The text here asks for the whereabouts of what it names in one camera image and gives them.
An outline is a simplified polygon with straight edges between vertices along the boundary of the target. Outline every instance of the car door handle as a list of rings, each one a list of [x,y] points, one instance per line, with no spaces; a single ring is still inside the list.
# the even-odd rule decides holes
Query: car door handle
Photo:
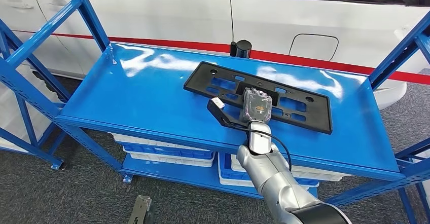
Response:
[[[5,0],[5,4],[9,7],[19,10],[31,10],[34,6],[24,3],[22,0]]]
[[[34,9],[34,6],[26,4],[26,3],[22,3],[22,2],[7,2],[7,5],[9,7],[12,7],[14,9],[19,9],[19,10],[31,10]]]
[[[59,11],[61,8],[67,5],[66,0],[52,0],[50,3],[48,3],[51,6],[51,10],[53,11]]]

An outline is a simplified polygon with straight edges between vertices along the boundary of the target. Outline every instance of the white car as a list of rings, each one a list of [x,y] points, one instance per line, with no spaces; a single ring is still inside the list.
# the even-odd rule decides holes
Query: white car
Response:
[[[90,1],[111,41],[228,54],[232,41],[248,40],[254,58],[315,66],[325,60],[346,71],[376,67],[430,7],[430,0]],[[0,18],[25,41],[68,2],[0,0]],[[100,54],[77,13],[35,51],[50,71],[72,78],[83,78]],[[426,66],[417,52],[400,71]],[[405,92],[406,82],[388,80],[375,96],[385,108]]]

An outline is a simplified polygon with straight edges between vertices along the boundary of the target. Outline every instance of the black cable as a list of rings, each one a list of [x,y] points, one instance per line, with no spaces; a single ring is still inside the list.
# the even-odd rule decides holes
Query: black cable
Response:
[[[276,139],[276,141],[278,141],[282,145],[282,147],[285,149],[286,155],[288,157],[289,170],[291,172],[292,165],[291,165],[291,155],[290,155],[290,152],[288,151],[288,148],[286,147],[286,145],[278,137],[276,137],[276,136],[274,136],[272,134],[269,134],[267,132],[264,132],[264,131],[255,130],[255,129],[248,129],[248,128],[240,128],[240,127],[237,127],[237,126],[232,125],[232,124],[229,124],[229,127],[233,128],[233,129],[245,131],[245,132],[254,132],[254,133],[259,133],[259,134],[265,134],[265,135],[267,135],[269,137],[272,137],[272,138]]]

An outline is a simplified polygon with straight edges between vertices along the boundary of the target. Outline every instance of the shelf top surface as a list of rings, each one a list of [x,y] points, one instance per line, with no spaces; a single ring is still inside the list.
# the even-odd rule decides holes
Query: shelf top surface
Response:
[[[77,126],[235,154],[245,133],[222,127],[206,109],[208,98],[183,89],[201,61],[330,98],[331,135],[269,122],[272,134],[288,146],[293,163],[306,159],[317,163],[307,166],[356,175],[350,169],[398,173],[367,77],[339,71],[112,43],[58,118]],[[232,106],[225,110],[237,116],[240,111]]]

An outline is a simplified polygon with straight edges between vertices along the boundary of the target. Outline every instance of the shelf foot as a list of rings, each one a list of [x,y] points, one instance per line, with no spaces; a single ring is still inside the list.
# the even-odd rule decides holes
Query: shelf foot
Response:
[[[59,169],[61,169],[61,170],[65,170],[65,162],[63,161],[63,160],[61,160],[61,159],[59,159],[60,160],[60,164],[52,164],[51,165],[51,169],[52,170],[59,170]]]
[[[124,178],[122,179],[123,182],[131,183],[131,179],[133,178],[133,175],[131,175],[131,174],[124,174],[123,176],[124,176]]]

